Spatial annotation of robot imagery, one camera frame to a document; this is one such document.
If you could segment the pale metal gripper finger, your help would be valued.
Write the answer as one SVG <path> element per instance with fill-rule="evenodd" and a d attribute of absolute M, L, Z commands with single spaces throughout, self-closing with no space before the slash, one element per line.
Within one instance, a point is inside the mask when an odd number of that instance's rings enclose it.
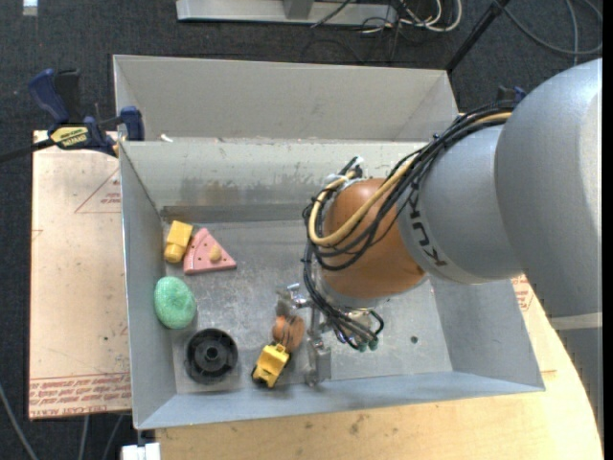
<path fill-rule="evenodd" d="M 289 316 L 297 310 L 309 307 L 309 300 L 300 292 L 300 284 L 294 283 L 276 288 L 278 295 L 276 314 Z"/>
<path fill-rule="evenodd" d="M 331 379 L 331 349 L 323 340 L 309 338 L 307 340 L 308 370 L 306 383 L 315 386 Z"/>

